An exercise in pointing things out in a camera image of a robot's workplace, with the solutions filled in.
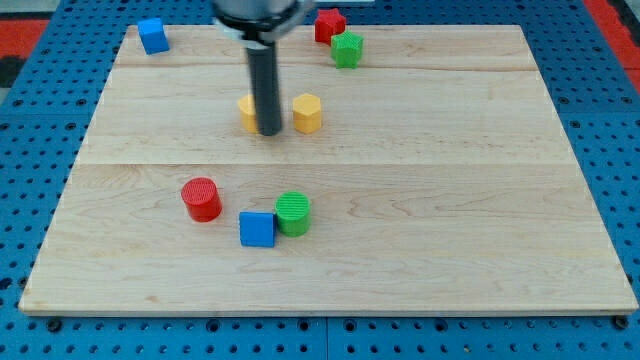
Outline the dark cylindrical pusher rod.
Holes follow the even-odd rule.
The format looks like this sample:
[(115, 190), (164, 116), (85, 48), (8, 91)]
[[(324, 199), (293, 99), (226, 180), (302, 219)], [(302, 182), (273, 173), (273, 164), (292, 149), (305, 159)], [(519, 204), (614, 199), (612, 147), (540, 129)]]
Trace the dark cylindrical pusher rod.
[(258, 132), (275, 136), (282, 129), (277, 47), (246, 49)]

